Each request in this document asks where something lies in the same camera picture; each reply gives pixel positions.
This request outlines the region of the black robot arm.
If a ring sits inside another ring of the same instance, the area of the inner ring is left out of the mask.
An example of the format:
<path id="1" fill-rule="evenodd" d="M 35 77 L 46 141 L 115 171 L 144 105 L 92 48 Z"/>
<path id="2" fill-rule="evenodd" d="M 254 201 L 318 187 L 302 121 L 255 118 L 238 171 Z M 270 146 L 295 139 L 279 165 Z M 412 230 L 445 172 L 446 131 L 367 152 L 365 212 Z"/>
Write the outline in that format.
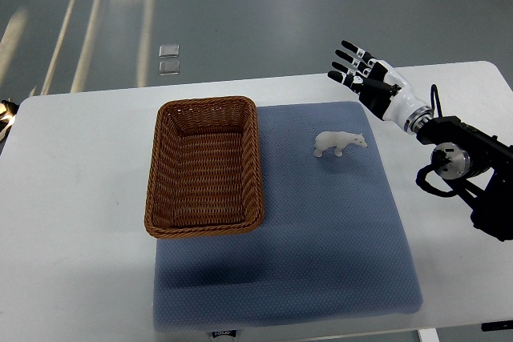
<path id="1" fill-rule="evenodd" d="M 430 101 L 438 115 L 416 130 L 416 138 L 435 148 L 416 184 L 442 198 L 459 196 L 472 209 L 474 228 L 502 242 L 511 240 L 512 146 L 456 116 L 444 116 L 435 85 Z"/>

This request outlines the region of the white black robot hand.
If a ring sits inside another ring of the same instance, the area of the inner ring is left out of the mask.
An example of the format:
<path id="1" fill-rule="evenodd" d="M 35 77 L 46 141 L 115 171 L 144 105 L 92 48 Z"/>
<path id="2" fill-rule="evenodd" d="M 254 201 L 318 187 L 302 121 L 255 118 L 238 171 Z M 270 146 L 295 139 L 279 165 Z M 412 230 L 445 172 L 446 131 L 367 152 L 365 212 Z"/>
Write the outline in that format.
<path id="1" fill-rule="evenodd" d="M 388 62 L 346 40 L 335 54 L 340 61 L 332 63 L 328 77 L 349 88 L 380 120 L 412 135 L 434 117 L 432 107 L 416 97 L 410 82 Z"/>

